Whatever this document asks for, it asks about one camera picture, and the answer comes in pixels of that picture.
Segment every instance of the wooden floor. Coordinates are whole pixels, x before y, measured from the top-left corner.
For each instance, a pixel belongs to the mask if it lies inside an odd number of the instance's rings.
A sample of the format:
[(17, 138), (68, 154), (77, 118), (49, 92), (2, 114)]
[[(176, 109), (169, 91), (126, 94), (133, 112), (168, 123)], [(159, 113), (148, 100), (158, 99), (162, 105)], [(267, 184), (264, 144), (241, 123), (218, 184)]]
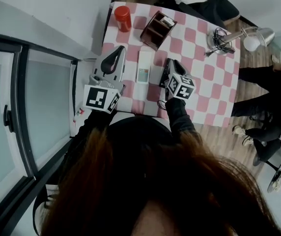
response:
[[(145, 4), (154, 4), (158, 0), (116, 0), (116, 1), (128, 1), (138, 2)], [(236, 32), (241, 27), (248, 26), (244, 22), (237, 20), (227, 26), (230, 32)], [(241, 60), (240, 67), (261, 67), (270, 66), (271, 63), (271, 49), (259, 47), (256, 52), (250, 53), (244, 49), (241, 45)], [(239, 81), (237, 95), (235, 102), (251, 99), (265, 94), (267, 91), (260, 88), (256, 84)], [(201, 124), (195, 124), (197, 131), (202, 135), (205, 142), (211, 148), (211, 150), (218, 155), (234, 158), (248, 167), (252, 174), (257, 177), (261, 171), (262, 165), (253, 167), (252, 162), (255, 156), (254, 146), (244, 147), (242, 141), (244, 138), (239, 138), (232, 134), (232, 128), (235, 125), (241, 125), (245, 128), (255, 127), (257, 124), (250, 121), (246, 117), (231, 118), (228, 128), (219, 128), (213, 126), (206, 126)]]

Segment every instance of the table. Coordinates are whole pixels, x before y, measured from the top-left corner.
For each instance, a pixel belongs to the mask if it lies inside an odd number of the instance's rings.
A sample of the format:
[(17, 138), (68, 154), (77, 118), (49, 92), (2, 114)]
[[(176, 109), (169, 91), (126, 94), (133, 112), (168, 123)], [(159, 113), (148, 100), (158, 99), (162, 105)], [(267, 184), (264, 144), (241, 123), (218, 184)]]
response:
[[(128, 6), (131, 11), (132, 29), (126, 33), (118, 30), (114, 18), (114, 10), (122, 5)], [(186, 104), (186, 111), (192, 122), (227, 127), (238, 84), (240, 39), (232, 42), (236, 50), (234, 54), (213, 54), (207, 58), (204, 55), (208, 50), (206, 35), (217, 28), (216, 25), (182, 12), (148, 4), (114, 2), (112, 7), (103, 52), (118, 45), (127, 49), (122, 77), (126, 89), (117, 104), (117, 110), (168, 118), (166, 111), (157, 106), (157, 101), (164, 98), (165, 90), (158, 84), (168, 57), (182, 62), (196, 81), (196, 93)], [(154, 55), (149, 84), (137, 84), (138, 53), (148, 48), (141, 42), (140, 35), (158, 10), (178, 23)]]
[(270, 162), (266, 162), (266, 163), (276, 171), (275, 175), (273, 176), (273, 178), (267, 188), (267, 192), (271, 193), (274, 190), (278, 191), (281, 187), (281, 164), (280, 164), (279, 168), (277, 168)]

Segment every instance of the white cube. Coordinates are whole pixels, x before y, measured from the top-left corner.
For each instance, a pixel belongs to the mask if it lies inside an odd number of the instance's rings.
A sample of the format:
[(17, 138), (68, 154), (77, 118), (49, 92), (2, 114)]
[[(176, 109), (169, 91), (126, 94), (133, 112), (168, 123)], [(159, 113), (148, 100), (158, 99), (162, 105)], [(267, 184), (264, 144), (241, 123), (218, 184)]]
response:
[(120, 97), (117, 89), (85, 85), (83, 106), (110, 114)]
[(174, 98), (185, 101), (188, 100), (196, 90), (195, 80), (177, 73), (170, 74), (170, 77), (168, 83), (169, 93), (171, 93)]

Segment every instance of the black trousers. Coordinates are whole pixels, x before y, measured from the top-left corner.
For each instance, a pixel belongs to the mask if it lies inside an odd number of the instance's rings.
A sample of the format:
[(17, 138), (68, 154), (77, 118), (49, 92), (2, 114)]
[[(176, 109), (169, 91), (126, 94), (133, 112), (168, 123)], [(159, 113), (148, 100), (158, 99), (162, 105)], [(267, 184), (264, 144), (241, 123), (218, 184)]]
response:
[(266, 162), (281, 148), (281, 76), (273, 71), (272, 66), (261, 68), (241, 68), (239, 79), (256, 83), (270, 93), (257, 98), (237, 102), (232, 109), (232, 116), (253, 116), (264, 111), (270, 112), (273, 117), (265, 129), (251, 128), (246, 135), (253, 138), (254, 146), (261, 161)]
[(207, 0), (189, 4), (204, 20), (225, 29), (224, 21), (237, 17), (240, 12), (228, 0)]

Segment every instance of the pink and white checkered tablecloth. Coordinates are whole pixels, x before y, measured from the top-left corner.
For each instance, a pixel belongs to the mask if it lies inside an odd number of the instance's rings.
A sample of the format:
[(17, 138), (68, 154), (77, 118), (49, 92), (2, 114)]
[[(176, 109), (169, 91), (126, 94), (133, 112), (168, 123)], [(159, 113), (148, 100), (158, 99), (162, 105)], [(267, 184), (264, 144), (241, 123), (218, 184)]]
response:
[[(232, 42), (234, 54), (212, 54), (205, 57), (206, 34), (216, 25), (182, 12), (140, 3), (114, 2), (103, 43), (103, 52), (123, 45), (127, 49), (125, 72), (122, 80), (126, 89), (117, 104), (117, 110), (168, 118), (166, 111), (157, 106), (165, 90), (158, 86), (167, 57), (177, 59), (191, 72), (197, 90), (186, 103), (192, 122), (227, 127), (231, 117), (238, 84), (240, 39)], [(132, 30), (120, 32), (114, 18), (118, 6), (130, 8)], [(145, 48), (140, 35), (154, 14), (162, 13), (177, 21), (177, 25), (156, 51), (150, 71), (149, 84), (136, 83), (138, 54)]]

